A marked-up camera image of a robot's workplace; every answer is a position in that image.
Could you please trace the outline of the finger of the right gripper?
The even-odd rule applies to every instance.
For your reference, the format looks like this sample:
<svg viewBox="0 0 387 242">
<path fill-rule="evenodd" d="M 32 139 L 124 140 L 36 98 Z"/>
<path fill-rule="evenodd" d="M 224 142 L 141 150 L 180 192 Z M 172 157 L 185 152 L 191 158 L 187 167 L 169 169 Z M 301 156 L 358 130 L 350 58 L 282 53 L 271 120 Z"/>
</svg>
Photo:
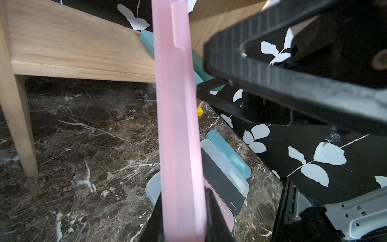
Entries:
<svg viewBox="0 0 387 242">
<path fill-rule="evenodd" d="M 242 56 L 267 36 L 307 22 L 290 58 L 270 65 Z M 290 109 L 291 125 L 387 133 L 386 1 L 280 1 L 214 35 L 204 69 L 224 85 L 210 91 L 242 107 L 251 93 Z"/>
<path fill-rule="evenodd" d="M 212 79 L 197 86 L 197 98 L 248 123 L 279 126 L 290 125 L 290 109 L 251 93 L 242 94 L 242 107 L 225 101 L 210 91 L 224 85 L 221 79 Z"/>
</svg>

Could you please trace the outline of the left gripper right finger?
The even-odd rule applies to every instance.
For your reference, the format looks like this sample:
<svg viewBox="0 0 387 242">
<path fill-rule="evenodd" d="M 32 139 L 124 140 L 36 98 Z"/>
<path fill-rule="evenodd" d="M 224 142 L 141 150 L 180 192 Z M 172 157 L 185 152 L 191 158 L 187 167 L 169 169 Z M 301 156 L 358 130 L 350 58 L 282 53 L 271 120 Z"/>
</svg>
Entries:
<svg viewBox="0 0 387 242">
<path fill-rule="evenodd" d="M 234 242 L 221 209 L 211 189 L 205 188 L 207 209 L 207 234 L 206 242 Z"/>
</svg>

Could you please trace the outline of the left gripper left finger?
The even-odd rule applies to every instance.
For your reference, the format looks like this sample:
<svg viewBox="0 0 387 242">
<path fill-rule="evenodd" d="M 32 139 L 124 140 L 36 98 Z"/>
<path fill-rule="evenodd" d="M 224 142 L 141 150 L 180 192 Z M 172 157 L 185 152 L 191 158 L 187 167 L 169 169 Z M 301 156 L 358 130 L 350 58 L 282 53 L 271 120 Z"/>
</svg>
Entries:
<svg viewBox="0 0 387 242">
<path fill-rule="evenodd" d="M 139 242 L 164 242 L 162 196 L 158 197 L 152 215 L 142 233 Z"/>
</svg>

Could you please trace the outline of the dark grey pencil case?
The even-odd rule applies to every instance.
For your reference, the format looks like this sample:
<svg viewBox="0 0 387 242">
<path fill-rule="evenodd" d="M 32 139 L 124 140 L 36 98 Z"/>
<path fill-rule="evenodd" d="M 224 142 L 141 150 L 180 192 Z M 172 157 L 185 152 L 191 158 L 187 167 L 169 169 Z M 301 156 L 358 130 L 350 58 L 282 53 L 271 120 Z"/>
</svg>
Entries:
<svg viewBox="0 0 387 242">
<path fill-rule="evenodd" d="M 232 214 L 238 216 L 245 200 L 244 196 L 203 148 L 201 148 L 201 154 L 205 179 L 215 189 Z"/>
</svg>

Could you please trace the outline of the frosted white pencil case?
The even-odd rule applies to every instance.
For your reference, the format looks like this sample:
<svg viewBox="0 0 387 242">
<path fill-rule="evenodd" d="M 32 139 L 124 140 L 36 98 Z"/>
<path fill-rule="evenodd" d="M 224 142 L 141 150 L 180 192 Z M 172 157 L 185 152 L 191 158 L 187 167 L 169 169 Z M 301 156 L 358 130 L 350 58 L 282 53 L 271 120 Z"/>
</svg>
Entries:
<svg viewBox="0 0 387 242">
<path fill-rule="evenodd" d="M 204 139 L 201 141 L 201 147 L 211 157 L 211 159 L 221 169 L 226 177 L 232 182 L 232 184 L 238 189 L 238 191 L 244 197 L 247 197 L 250 190 L 248 182 L 230 163 L 226 156 L 209 139 Z"/>
</svg>

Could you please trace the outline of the light blue pencil case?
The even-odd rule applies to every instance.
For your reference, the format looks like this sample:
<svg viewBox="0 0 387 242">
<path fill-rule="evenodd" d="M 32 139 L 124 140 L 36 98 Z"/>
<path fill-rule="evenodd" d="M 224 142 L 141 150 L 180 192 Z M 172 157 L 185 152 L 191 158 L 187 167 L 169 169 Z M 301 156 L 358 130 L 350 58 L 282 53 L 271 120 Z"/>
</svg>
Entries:
<svg viewBox="0 0 387 242">
<path fill-rule="evenodd" d="M 230 163 L 245 179 L 251 177 L 251 168 L 216 130 L 209 131 L 206 138 L 209 139 L 226 156 Z"/>
</svg>

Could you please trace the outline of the small pink pencil case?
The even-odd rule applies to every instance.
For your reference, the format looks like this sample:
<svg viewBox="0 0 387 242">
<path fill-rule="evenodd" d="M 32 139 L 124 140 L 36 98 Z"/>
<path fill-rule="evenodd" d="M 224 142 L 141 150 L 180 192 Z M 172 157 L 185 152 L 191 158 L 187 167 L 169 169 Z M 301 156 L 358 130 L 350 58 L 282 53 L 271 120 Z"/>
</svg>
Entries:
<svg viewBox="0 0 387 242">
<path fill-rule="evenodd" d="M 202 242 L 207 212 L 186 1 L 153 1 L 163 230 L 168 242 Z"/>
</svg>

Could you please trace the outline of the teal pencil case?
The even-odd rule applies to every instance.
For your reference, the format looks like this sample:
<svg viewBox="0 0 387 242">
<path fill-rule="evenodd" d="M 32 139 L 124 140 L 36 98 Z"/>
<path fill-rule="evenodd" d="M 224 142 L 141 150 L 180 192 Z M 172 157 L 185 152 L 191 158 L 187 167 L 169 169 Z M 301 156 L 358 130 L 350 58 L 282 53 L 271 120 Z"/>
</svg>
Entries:
<svg viewBox="0 0 387 242">
<path fill-rule="evenodd" d="M 154 35 L 152 32 L 147 31 L 147 30 L 141 30 L 140 31 L 140 41 L 143 43 L 144 47 L 148 50 L 150 55 L 154 57 Z M 194 78 L 195 78 L 195 84 L 198 85 L 204 80 L 202 77 L 200 77 L 196 71 L 194 71 Z"/>
</svg>

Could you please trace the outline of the dark green pencil case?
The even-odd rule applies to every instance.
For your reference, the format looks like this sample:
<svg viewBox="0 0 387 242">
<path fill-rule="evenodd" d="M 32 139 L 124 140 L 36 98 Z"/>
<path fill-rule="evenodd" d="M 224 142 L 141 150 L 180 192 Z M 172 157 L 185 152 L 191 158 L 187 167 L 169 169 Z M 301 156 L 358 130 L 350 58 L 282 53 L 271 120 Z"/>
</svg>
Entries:
<svg viewBox="0 0 387 242">
<path fill-rule="evenodd" d="M 207 82 L 214 79 L 213 76 L 205 72 L 203 59 L 194 50 L 192 50 L 192 62 L 195 72 L 194 79 L 196 86 L 203 82 Z"/>
</svg>

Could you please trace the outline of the clear frosted pencil case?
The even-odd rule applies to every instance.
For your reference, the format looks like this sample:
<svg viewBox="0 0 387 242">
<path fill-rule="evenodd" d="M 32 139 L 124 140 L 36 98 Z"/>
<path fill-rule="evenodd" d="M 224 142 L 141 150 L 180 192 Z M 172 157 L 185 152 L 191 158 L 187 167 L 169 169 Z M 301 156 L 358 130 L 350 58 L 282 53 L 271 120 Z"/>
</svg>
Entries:
<svg viewBox="0 0 387 242">
<path fill-rule="evenodd" d="M 150 199 L 153 206 L 156 205 L 157 200 L 161 194 L 161 174 L 160 172 L 157 172 L 155 175 L 153 175 L 145 188 L 146 195 Z"/>
</svg>

